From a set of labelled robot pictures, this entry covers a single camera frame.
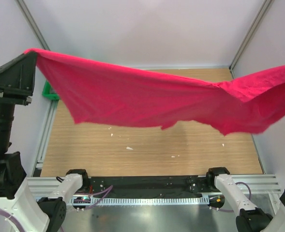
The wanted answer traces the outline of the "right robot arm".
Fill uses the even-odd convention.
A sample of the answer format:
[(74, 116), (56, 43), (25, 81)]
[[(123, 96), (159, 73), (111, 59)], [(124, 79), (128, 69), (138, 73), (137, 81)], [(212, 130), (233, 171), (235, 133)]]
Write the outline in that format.
[(252, 203), (233, 181), (227, 168), (210, 168), (205, 184), (210, 191), (219, 190), (236, 215), (239, 232), (285, 232), (285, 190), (275, 216), (265, 213)]

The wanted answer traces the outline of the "green plastic tray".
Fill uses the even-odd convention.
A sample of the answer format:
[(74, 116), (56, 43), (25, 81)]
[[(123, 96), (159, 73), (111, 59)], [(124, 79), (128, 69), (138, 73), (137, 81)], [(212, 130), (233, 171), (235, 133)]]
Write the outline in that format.
[(42, 91), (42, 96), (51, 100), (51, 101), (58, 101), (60, 97), (58, 94), (54, 91), (54, 89), (51, 87), (51, 85), (46, 81), (43, 91)]

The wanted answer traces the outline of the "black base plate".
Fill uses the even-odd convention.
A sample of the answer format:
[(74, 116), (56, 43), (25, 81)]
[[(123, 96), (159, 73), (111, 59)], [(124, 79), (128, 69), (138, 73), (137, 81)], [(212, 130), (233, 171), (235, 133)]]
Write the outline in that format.
[(205, 176), (112, 176), (90, 177), (94, 193), (110, 186), (109, 198), (116, 199), (183, 199), (200, 198), (203, 193), (218, 192)]

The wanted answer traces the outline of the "pink red t-shirt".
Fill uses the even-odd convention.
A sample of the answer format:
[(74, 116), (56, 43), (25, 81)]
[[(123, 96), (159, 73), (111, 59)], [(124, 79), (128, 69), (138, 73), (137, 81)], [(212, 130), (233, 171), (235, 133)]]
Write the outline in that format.
[(35, 52), (37, 67), (75, 123), (167, 129), (197, 121), (228, 135), (262, 133), (285, 116), (285, 65), (214, 83)]

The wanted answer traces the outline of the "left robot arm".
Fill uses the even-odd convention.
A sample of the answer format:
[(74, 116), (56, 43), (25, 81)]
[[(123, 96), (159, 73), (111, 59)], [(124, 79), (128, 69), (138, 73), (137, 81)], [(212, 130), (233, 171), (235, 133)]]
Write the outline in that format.
[(90, 188), (83, 169), (70, 170), (47, 197), (35, 200), (20, 153), (8, 153), (16, 105), (31, 102), (37, 53), (24, 53), (0, 66), (0, 214), (19, 232), (56, 232), (66, 216), (67, 203), (77, 192)]

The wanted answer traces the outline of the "aluminium frame rail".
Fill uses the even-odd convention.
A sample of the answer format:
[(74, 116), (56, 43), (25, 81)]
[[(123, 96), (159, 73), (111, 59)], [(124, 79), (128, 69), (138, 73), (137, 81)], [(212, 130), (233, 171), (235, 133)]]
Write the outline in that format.
[[(252, 194), (282, 194), (280, 185), (272, 174), (232, 175), (232, 179), (235, 183), (246, 183)], [(34, 197), (45, 197), (60, 185), (55, 177), (28, 177), (27, 180)]]

